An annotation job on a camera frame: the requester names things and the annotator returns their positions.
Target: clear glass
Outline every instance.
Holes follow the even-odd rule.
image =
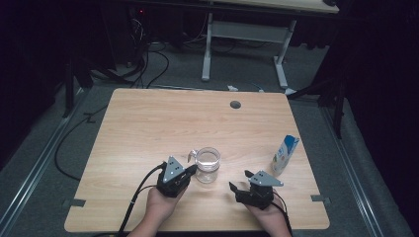
[[[199,151],[193,150],[190,156],[195,157],[195,163],[198,165],[196,177],[205,184],[212,183],[218,176],[220,163],[219,152],[212,147],[205,147]]]

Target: desk in background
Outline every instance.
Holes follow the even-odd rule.
[[[238,101],[240,109],[230,102]],[[145,175],[173,155],[184,167],[192,149],[221,154],[214,183],[195,177],[162,231],[261,230],[235,201],[228,182],[246,183],[244,170],[271,172],[271,160],[287,134],[299,137],[287,97],[278,93],[118,89],[106,111],[65,222],[69,232],[117,231]],[[144,184],[155,185],[153,174]],[[303,140],[276,188],[287,203],[294,229],[325,229],[329,219],[319,196]],[[141,219],[147,191],[134,206],[126,231]]]
[[[330,7],[322,2],[322,0],[214,0],[210,4],[216,3],[243,4],[255,7],[280,8],[293,11],[308,11],[316,13],[332,13],[337,14],[339,9]],[[253,24],[244,24],[226,21],[214,21],[212,13],[209,13],[207,26],[207,47],[204,56],[203,81],[210,79],[210,60],[211,60],[211,39],[213,37],[231,38],[238,40],[258,40],[267,42],[276,42],[281,44],[278,55],[274,57],[274,63],[277,70],[280,86],[284,89],[288,88],[288,82],[283,68],[283,60],[290,44],[295,28],[296,19],[290,20],[290,24],[286,27],[279,26],[262,26]]]

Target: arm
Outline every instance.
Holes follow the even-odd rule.
[[[280,208],[284,209],[280,198],[274,195],[273,202]],[[291,233],[287,228],[286,219],[284,215],[275,206],[269,205],[261,210],[258,207],[245,205],[247,209],[256,217],[262,227],[271,237],[291,237]]]
[[[148,192],[147,206],[144,217],[139,224],[128,234],[128,237],[152,237],[158,228],[168,219],[175,210],[176,204],[182,197],[184,189],[177,197],[165,197],[156,188]]]

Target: wooden table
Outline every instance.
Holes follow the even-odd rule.
[[[240,109],[233,109],[238,101]],[[206,146],[221,154],[214,183],[195,177],[162,231],[261,230],[228,182],[248,184],[244,170],[272,174],[271,160],[287,134],[299,137],[287,97],[279,93],[117,89],[110,101],[65,229],[117,231],[144,176],[173,155],[184,167],[192,149]],[[155,185],[154,173],[147,185]],[[325,229],[329,219],[319,195],[303,141],[279,177],[276,188],[289,210],[293,229]],[[144,214],[147,192],[139,195],[126,226]]]

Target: black wire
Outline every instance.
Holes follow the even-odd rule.
[[[287,211],[287,205],[284,202],[283,198],[281,196],[279,196],[277,193],[274,193],[278,198],[280,198],[280,200],[283,202],[284,204],[284,209],[283,210],[278,204],[274,203],[273,201],[271,202],[271,205],[273,205],[274,207],[276,207],[284,216],[284,219],[286,220],[286,225],[287,228],[289,229],[289,232],[291,234],[291,236],[293,236],[293,229],[291,228],[291,224],[290,224],[290,219],[288,217],[288,211]]]
[[[152,186],[147,186],[147,187],[144,187],[144,188],[142,188],[139,192],[141,193],[143,190],[145,190],[145,189],[149,189],[149,188],[152,188],[152,187],[156,187],[155,185],[152,185]],[[114,232],[114,233],[112,233],[112,232],[110,232],[110,233],[99,233],[99,234],[95,234],[95,235],[93,235],[92,237],[101,237],[101,236],[109,236],[109,237],[118,237],[117,235],[118,235],[119,233],[116,233],[116,232]]]
[[[104,107],[102,107],[102,108],[100,108],[99,110],[97,110],[96,112],[94,112],[93,114],[91,114],[91,115],[89,115],[89,116],[87,116],[86,118],[84,118],[84,119],[82,119],[81,121],[79,121],[79,122],[77,122],[77,124],[75,124],[73,127],[71,127],[71,129],[70,130],[68,130],[67,131],[67,133],[65,133],[65,135],[62,137],[62,139],[59,141],[59,143],[58,143],[58,145],[57,145],[57,147],[56,147],[56,149],[55,149],[55,153],[54,153],[54,164],[55,164],[55,167],[56,167],[56,169],[61,173],[61,174],[63,174],[64,176],[66,176],[66,177],[68,177],[68,178],[70,178],[70,179],[73,179],[73,180],[75,180],[75,181],[80,181],[80,178],[78,178],[78,177],[75,177],[75,176],[73,176],[73,175],[70,175],[70,174],[68,174],[68,173],[66,173],[64,170],[62,170],[62,168],[59,166],[59,163],[58,163],[58,151],[59,151],[59,148],[61,147],[61,145],[62,145],[62,143],[64,142],[64,140],[68,137],[68,135],[75,129],[75,128],[77,128],[81,123],[83,123],[85,120],[87,120],[87,119],[89,119],[89,118],[91,118],[93,115],[95,115],[95,114],[97,114],[98,112],[100,112],[100,111],[102,111],[103,109],[105,109],[106,107],[107,107],[108,105],[105,105]]]
[[[145,181],[147,181],[148,177],[150,177],[156,170],[161,169],[164,166],[165,163],[156,166],[154,169],[152,169],[150,172],[148,172],[148,174],[144,177],[144,179],[142,180],[141,184],[138,186],[138,189],[136,189],[135,194],[132,197],[131,202],[129,203],[129,207],[126,210],[126,216],[124,217],[124,221],[121,224],[120,230],[118,231],[118,237],[122,237],[124,234],[124,229],[126,228],[126,224],[128,223],[129,220],[129,216],[132,212],[133,206],[135,205],[135,201],[138,198],[138,195],[141,191],[143,191],[144,189],[150,188],[152,186],[149,187],[145,187],[144,189],[142,188],[142,186],[144,185]]]
[[[164,68],[164,70],[160,73],[160,74],[158,74],[158,76],[156,76],[156,77],[154,77],[148,84],[147,84],[147,86],[145,87],[145,89],[148,89],[149,87],[150,87],[150,85],[151,85],[151,83],[153,83],[155,80],[157,80],[161,75],[163,75],[166,71],[167,71],[167,68],[169,68],[169,58],[167,58],[167,56],[166,55],[164,55],[163,53],[161,53],[161,52],[158,52],[158,51],[154,51],[154,53],[157,53],[157,54],[160,54],[160,55],[162,55],[165,59],[166,59],[166,67]]]
[[[131,88],[137,83],[136,88],[138,88],[139,86],[139,82],[141,83],[141,88],[143,88],[143,84],[142,84],[142,75],[144,74],[145,70],[148,67],[148,53],[149,53],[149,46],[148,48],[145,50],[145,65],[142,68],[141,72],[139,73],[138,77],[132,82],[132,85],[130,86]]]

